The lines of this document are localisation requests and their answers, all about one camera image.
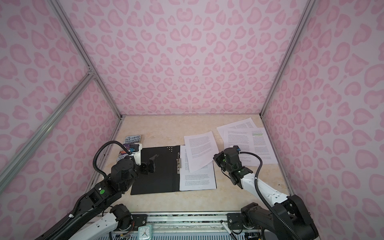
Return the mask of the white printed sheet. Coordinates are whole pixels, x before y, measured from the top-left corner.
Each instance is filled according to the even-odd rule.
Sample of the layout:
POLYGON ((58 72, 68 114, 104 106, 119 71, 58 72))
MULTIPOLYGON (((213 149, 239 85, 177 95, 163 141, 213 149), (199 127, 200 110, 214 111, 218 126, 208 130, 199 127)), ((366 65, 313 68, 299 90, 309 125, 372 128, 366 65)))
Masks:
POLYGON ((183 191, 214 190, 217 188, 214 165, 212 162, 193 173, 189 170, 187 150, 180 146, 180 186, 183 191))
POLYGON ((217 131, 219 132, 222 139, 224 138, 224 131, 226 129, 257 129, 258 127, 255 125, 254 121, 251 118, 237 121, 234 123, 230 123, 227 125, 217 127, 217 131))
POLYGON ((212 131, 200 135, 185 136, 184 141, 191 173, 211 163, 214 155, 219 153, 212 131))

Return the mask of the white sheet green header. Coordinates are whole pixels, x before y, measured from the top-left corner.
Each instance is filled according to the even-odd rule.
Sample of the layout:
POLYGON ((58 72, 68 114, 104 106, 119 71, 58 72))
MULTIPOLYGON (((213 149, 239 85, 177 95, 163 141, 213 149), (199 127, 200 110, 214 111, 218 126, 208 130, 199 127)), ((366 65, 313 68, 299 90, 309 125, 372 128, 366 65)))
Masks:
POLYGON ((263 164, 277 164, 271 142, 264 128, 225 129, 223 133, 224 147, 238 146, 241 152, 258 155, 263 164))

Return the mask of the white printed sheet back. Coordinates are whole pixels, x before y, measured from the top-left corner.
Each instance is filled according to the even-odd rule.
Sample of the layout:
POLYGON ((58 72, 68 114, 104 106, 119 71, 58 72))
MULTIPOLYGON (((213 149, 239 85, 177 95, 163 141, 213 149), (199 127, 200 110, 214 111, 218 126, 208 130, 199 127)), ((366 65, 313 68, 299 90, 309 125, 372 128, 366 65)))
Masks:
POLYGON ((191 173, 211 163, 214 155, 219 153, 212 131, 200 135, 185 136, 184 141, 191 173))

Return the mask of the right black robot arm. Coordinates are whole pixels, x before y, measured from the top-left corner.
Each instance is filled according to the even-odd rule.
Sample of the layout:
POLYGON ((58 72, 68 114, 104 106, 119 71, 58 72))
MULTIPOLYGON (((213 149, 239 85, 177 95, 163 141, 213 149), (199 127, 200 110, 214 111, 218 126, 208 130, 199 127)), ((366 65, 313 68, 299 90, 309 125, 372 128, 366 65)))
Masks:
POLYGON ((263 208, 251 203, 243 207, 243 227, 260 228, 261 232, 268 230, 279 240, 314 240, 319 237, 314 220, 299 196, 283 194, 260 179, 263 166, 260 156, 232 146, 215 154, 213 160, 233 185, 251 193, 265 205, 263 208), (240 155, 250 155, 260 162, 256 172, 243 166, 240 155))

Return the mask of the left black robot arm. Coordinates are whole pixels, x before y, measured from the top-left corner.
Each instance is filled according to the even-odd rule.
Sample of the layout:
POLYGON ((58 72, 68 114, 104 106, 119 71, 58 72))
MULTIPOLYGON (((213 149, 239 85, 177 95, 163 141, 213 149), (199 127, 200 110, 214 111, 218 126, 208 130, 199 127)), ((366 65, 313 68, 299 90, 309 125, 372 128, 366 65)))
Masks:
POLYGON ((73 209, 58 223, 38 237, 39 240, 88 240, 96 239, 114 230, 133 230, 131 212, 123 204, 114 203, 133 185, 147 166, 141 162, 142 144, 125 147, 118 141, 102 145, 93 159, 93 168, 104 179, 97 183, 75 203, 73 209), (97 166, 97 159, 104 148, 111 144, 120 146, 126 153, 106 174, 97 166))

